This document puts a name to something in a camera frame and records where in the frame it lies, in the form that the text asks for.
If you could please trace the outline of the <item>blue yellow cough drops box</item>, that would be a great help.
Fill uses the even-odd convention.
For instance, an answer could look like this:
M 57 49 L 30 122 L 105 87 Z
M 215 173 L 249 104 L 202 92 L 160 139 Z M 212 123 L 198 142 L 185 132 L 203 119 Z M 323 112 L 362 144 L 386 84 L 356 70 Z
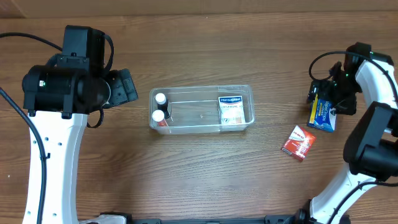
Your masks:
M 336 124 L 336 109 L 330 101 L 315 95 L 311 104 L 307 126 L 333 133 Z

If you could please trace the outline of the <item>black bottle with white cap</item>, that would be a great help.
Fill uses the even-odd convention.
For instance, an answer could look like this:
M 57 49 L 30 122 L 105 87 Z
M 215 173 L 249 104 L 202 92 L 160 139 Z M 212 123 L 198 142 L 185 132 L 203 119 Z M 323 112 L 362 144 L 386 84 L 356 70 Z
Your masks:
M 163 111 L 165 119 L 168 119 L 170 117 L 168 98 L 163 93 L 158 93 L 155 95 L 155 101 L 157 109 Z

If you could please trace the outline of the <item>orange tube with white cap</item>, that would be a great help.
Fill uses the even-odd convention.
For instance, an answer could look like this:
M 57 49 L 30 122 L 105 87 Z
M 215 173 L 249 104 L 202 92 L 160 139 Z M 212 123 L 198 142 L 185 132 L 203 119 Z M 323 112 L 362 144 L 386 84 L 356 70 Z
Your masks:
M 155 126 L 158 127 L 167 127 L 168 123 L 165 118 L 165 114 L 162 110 L 155 110 L 151 114 L 151 118 L 154 122 Z

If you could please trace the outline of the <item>red medicine sachet box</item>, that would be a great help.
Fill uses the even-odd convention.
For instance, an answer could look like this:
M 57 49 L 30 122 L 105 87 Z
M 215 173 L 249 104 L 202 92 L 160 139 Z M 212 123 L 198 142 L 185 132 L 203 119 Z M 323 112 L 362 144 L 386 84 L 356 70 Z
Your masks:
M 300 126 L 296 126 L 281 147 L 281 150 L 299 162 L 302 162 L 316 139 L 312 133 L 302 129 Z

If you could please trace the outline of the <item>white Hansaplast plaster box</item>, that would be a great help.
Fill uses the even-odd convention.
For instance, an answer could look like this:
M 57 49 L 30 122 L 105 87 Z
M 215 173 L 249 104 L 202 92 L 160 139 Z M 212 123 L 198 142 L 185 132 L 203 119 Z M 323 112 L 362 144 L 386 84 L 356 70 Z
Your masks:
M 221 124 L 234 125 L 246 122 L 242 96 L 220 96 L 218 103 Z

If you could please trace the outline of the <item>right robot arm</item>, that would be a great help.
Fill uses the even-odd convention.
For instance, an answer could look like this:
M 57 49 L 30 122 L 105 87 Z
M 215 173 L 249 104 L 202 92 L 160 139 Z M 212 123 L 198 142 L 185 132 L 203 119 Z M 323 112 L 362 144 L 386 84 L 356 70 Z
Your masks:
M 357 42 L 342 52 L 329 76 L 313 78 L 308 92 L 312 106 L 309 121 L 331 115 L 356 113 L 357 93 L 364 96 L 367 110 L 348 136 L 343 149 L 343 167 L 327 187 L 297 211 L 291 223 L 350 223 L 346 211 L 368 190 L 389 183 L 397 176 L 397 82 L 394 62 Z

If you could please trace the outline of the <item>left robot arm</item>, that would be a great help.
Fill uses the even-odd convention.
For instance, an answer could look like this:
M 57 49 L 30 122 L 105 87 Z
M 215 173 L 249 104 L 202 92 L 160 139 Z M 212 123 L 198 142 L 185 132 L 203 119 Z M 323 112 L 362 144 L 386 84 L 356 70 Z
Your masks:
M 138 98 L 129 70 L 105 57 L 110 36 L 67 26 L 60 54 L 33 66 L 22 81 L 30 129 L 24 223 L 76 223 L 76 180 L 83 133 L 92 112 Z

